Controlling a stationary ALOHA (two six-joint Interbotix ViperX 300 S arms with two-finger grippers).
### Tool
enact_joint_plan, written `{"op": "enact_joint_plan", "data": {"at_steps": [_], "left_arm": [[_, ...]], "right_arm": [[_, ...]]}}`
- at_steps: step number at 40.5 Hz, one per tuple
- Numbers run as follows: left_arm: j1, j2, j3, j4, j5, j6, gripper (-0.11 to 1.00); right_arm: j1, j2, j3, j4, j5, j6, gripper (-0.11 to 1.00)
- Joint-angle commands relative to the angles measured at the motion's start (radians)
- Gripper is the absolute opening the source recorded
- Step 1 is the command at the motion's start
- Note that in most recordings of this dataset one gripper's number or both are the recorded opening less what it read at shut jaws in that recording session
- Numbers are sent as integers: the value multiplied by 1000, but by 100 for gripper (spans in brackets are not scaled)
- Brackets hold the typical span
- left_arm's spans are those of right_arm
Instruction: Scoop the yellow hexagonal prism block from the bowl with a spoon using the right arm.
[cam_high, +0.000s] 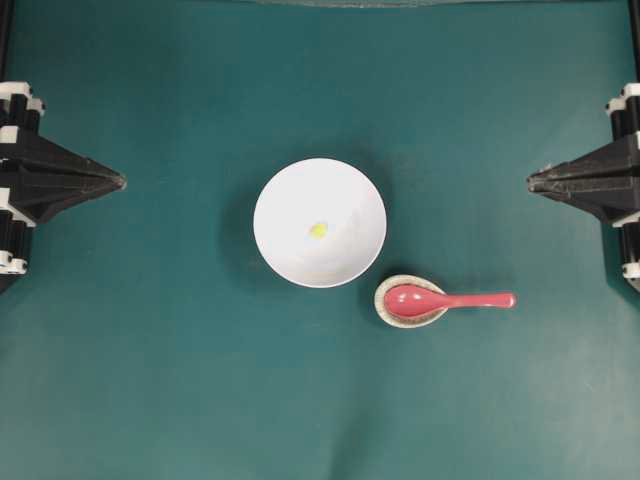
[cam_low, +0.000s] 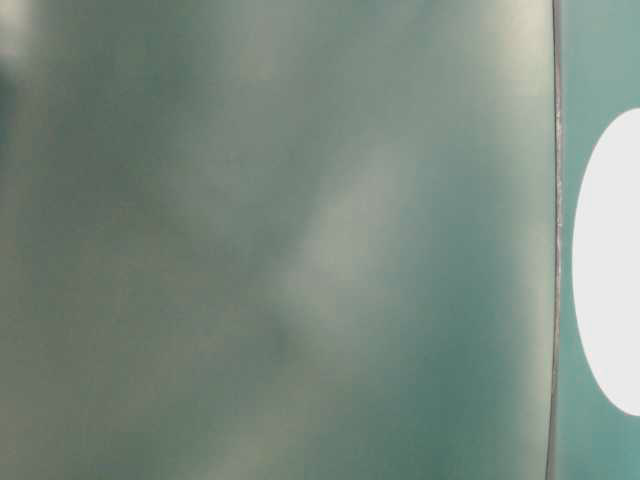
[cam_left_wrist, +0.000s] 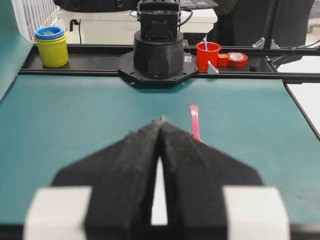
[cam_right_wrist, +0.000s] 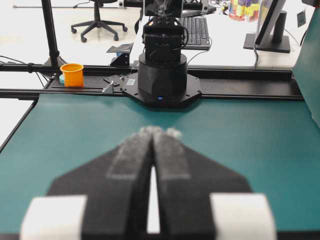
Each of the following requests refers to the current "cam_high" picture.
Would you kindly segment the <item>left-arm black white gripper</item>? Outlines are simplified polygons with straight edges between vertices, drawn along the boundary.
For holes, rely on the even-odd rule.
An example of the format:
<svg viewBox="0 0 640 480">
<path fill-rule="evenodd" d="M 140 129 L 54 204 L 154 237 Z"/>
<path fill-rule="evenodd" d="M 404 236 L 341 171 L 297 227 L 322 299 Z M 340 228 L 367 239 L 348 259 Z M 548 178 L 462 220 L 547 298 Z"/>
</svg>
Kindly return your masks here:
<svg viewBox="0 0 640 480">
<path fill-rule="evenodd" d="M 124 189 L 120 173 L 36 134 L 44 112 L 43 102 L 33 96 L 27 82 L 1 83 L 1 293 L 28 272 L 36 225 Z M 106 179 L 19 183 L 22 164 Z"/>
</svg>

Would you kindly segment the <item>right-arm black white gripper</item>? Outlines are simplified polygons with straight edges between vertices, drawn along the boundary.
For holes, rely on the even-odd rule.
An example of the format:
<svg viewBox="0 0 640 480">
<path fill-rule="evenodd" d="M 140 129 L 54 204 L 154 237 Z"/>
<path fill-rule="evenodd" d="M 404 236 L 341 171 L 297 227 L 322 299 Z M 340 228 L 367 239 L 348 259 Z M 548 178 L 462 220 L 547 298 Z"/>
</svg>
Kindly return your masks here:
<svg viewBox="0 0 640 480">
<path fill-rule="evenodd" d="M 614 141 L 576 160 L 530 175 L 530 193 L 564 203 L 612 225 L 618 231 L 625 281 L 639 289 L 639 189 L 587 190 L 557 182 L 639 175 L 639 84 L 626 84 L 606 105 Z"/>
</svg>

